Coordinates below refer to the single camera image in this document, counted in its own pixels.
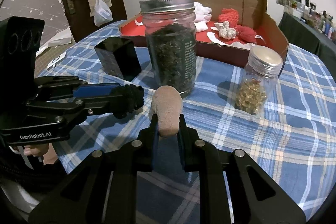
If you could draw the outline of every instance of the plaid tablecloth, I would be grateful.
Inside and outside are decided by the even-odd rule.
[[[111,24],[67,50],[52,72],[75,75],[89,83],[126,82],[102,71],[94,46],[118,36]],[[151,99],[157,88],[148,50],[137,48],[142,72],[133,83],[145,88],[140,113],[117,120],[111,114],[88,117],[68,141],[54,143],[71,172],[96,149],[112,151],[137,138],[149,126]],[[183,101],[187,125],[217,148],[245,150],[310,218],[336,181],[336,84],[315,55],[290,45],[284,70],[263,112],[257,116],[234,108],[243,69],[198,57],[197,78]],[[155,171],[139,173],[137,223],[199,223],[197,173],[182,171],[176,138],[159,143]]]

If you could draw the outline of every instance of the dark green cloth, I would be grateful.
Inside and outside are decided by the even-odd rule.
[[[289,43],[317,55],[336,81],[336,45],[319,31],[284,13],[279,24]]]

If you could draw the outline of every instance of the black box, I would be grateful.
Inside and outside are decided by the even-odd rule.
[[[141,66],[130,39],[109,37],[94,47],[104,71],[126,81],[132,81],[141,72]]]

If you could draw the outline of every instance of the metal lid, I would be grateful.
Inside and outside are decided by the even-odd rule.
[[[142,14],[176,12],[194,9],[194,0],[146,0],[140,1]]]
[[[265,76],[276,76],[279,74],[283,60],[281,56],[265,46],[254,46],[250,50],[248,64],[256,72]]]

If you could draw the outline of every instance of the glass jar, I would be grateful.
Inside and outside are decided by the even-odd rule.
[[[263,109],[278,82],[282,65],[281,56],[274,50],[265,46],[252,47],[236,95],[236,106],[250,114]]]
[[[155,79],[184,98],[196,77],[194,0],[141,1],[140,7]]]

